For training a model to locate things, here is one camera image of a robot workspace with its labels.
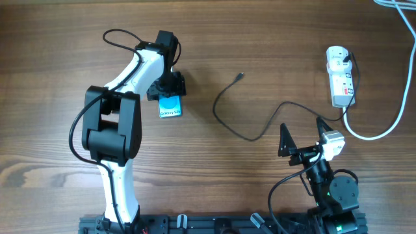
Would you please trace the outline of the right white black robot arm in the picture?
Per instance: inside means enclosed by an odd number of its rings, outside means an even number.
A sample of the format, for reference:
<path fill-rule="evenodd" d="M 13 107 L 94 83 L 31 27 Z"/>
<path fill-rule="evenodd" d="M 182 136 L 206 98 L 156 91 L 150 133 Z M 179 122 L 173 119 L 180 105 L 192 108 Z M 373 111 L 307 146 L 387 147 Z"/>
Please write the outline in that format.
<path fill-rule="evenodd" d="M 278 155 L 289 157 L 289 165 L 302 165 L 303 170 L 290 175 L 278 184 L 306 175 L 309 195 L 316 207 L 305 214 L 310 233 L 367 233 L 367 220 L 359 208 L 359 179 L 347 169 L 332 170 L 330 161 L 345 146 L 344 136 L 332 129 L 322 118 L 317 118 L 319 140 L 312 146 L 296 146 L 287 126 L 280 125 Z"/>

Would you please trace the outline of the turquoise Samsung Galaxy smartphone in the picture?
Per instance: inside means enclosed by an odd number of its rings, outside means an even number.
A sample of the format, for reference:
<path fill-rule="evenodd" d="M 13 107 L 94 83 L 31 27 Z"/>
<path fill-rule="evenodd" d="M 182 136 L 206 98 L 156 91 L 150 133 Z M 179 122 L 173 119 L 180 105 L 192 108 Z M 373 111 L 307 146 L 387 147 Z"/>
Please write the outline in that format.
<path fill-rule="evenodd" d="M 159 117 L 171 118 L 182 115 L 181 98 L 179 96 L 159 98 Z"/>

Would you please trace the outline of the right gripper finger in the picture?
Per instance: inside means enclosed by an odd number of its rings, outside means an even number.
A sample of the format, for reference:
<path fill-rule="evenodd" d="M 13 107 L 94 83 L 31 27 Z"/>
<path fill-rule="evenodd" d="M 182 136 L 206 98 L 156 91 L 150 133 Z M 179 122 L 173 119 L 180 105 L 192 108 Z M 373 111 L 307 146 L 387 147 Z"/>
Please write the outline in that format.
<path fill-rule="evenodd" d="M 279 157 L 288 157 L 296 154 L 297 152 L 296 144 L 286 126 L 285 123 L 280 125 L 280 140 L 278 148 Z"/>
<path fill-rule="evenodd" d="M 318 135 L 319 135 L 319 142 L 327 143 L 328 142 L 327 132 L 332 133 L 333 129 L 321 117 L 318 117 L 316 119 L 316 123 L 317 123 Z"/>

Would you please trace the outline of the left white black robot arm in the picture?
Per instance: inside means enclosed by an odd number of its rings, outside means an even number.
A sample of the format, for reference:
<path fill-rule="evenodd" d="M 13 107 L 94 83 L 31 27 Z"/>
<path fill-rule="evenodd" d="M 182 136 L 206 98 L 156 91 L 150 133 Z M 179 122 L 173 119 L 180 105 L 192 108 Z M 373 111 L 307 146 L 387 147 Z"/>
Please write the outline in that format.
<path fill-rule="evenodd" d="M 187 94 L 185 78 L 174 70 L 181 44 L 172 32 L 159 31 L 154 42 L 140 40 L 131 48 L 133 58 L 105 86 L 91 86 L 84 108 L 81 143 L 88 162 L 99 168 L 106 209 L 102 216 L 81 219 L 79 231 L 87 233 L 146 233 L 133 186 L 133 159 L 142 142 L 141 101 L 157 101 L 160 118 L 181 116 L 181 98 Z"/>

